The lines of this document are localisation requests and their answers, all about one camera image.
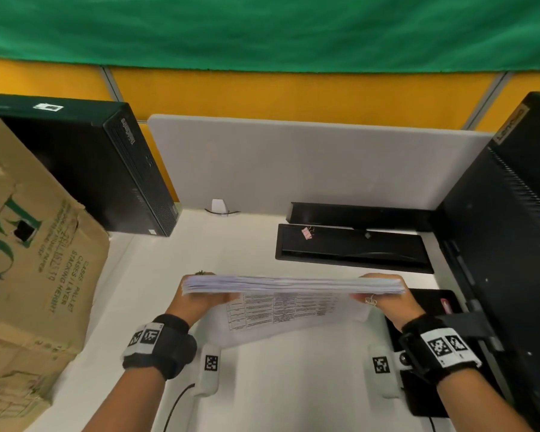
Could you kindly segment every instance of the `cardboard box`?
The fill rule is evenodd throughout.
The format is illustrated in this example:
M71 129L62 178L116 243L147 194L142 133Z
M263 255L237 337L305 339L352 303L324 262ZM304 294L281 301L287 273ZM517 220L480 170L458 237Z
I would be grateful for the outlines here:
M52 385L84 347L108 247L0 120L0 432L22 431L50 406Z

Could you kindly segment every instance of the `green cloth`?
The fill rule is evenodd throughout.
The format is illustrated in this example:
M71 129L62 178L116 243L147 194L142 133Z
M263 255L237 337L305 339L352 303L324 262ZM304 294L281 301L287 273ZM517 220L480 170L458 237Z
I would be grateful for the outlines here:
M0 57L200 70L540 70L540 0L0 0Z

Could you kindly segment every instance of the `cable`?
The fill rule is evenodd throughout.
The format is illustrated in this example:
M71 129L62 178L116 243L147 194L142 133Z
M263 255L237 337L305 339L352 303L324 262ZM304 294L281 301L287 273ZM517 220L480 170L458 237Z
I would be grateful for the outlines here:
M206 212L210 212L211 214L214 214L214 215L231 215L231 214L239 214L240 212L242 211L232 211L232 212L212 212L210 209L206 209L204 208L204 210Z
M170 417L172 417L172 413L174 412L174 408L176 407L176 405L178 405L178 402L179 402L180 398L182 398L184 393L187 392L189 389L194 388L194 385L196 385L196 384L190 384L186 388L184 388L184 390L180 393L180 396L178 396L178 399L176 399L176 401L174 402L174 404L172 406L172 409L170 410L170 414L168 414L168 418L166 419L166 424L164 425L164 432L166 432L166 428L168 428L168 423L170 423Z

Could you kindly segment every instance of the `white desk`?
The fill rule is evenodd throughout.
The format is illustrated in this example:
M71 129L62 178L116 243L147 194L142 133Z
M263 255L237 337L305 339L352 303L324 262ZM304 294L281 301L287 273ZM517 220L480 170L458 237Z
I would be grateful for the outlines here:
M79 432L122 374L119 356L134 329L162 313L180 277L201 269L217 274L354 277L364 268L278 261L277 225L283 217L237 214L218 217L185 210L170 238L136 236L107 276L104 309L93 316L84 351L59 381L54 405L29 432ZM403 273L411 288L437 288L434 276ZM381 314L366 324L316 327L226 349L220 388L201 399L189 430L198 432L430 432L401 400L379 397L367 346L382 341ZM194 376L187 367L166 386L153 431ZM186 394L169 432L185 431L193 399ZM436 419L438 432L453 430Z

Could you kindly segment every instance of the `forearm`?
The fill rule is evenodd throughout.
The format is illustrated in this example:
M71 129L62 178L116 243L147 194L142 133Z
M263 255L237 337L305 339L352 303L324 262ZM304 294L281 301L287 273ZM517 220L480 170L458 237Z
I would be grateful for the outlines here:
M83 432L150 432L164 386L156 368L126 370Z
M438 394L457 432L532 432L476 370L461 370L438 384Z

